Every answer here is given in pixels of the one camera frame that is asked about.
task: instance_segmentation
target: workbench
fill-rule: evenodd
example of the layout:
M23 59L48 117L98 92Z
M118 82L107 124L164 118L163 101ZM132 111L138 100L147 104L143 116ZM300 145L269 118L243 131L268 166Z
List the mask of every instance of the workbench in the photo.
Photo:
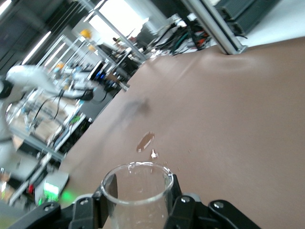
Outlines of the workbench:
M264 229L303 227L304 60L299 38L234 56L214 46L146 61L62 163L63 206L154 149L204 204L225 199ZM136 152L147 132L153 141Z

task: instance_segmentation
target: red object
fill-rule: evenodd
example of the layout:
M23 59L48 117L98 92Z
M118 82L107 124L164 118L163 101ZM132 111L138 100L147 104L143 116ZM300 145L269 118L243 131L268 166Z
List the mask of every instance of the red object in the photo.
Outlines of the red object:
M29 185L29 187L28 187L28 193L33 194L33 192L34 192L34 185L31 184L31 185Z

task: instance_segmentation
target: table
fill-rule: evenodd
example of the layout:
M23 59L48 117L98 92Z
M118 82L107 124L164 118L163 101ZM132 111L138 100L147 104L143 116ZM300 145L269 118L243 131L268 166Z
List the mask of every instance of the table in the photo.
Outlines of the table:
M304 60L299 38L146 61L61 165L70 174L63 205L154 149L204 204L228 200L264 229L305 225ZM154 140L136 152L149 131Z

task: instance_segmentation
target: water spill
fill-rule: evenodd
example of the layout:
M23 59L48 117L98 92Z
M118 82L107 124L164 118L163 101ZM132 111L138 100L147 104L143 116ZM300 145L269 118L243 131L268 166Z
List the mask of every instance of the water spill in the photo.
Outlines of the water spill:
M153 138L154 138L153 132L146 133L137 146L137 152L140 153L144 149L146 149L147 146L152 142Z
M158 158L159 158L159 154L154 149L152 149L151 160L158 159Z

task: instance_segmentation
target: bolt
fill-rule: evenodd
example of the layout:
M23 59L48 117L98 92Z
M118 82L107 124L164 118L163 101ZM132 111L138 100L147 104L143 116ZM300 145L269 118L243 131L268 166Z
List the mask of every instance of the bolt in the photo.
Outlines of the bolt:
M86 198L86 199L83 199L80 204L81 205L84 205L84 204L87 204L89 202L89 200Z
M183 202L183 203L188 203L188 202L190 202L190 198L189 197L181 197L181 201Z
M214 207L215 207L215 208L223 208L223 207L224 207L224 204L221 203L221 202L215 202L215 203L214 203Z

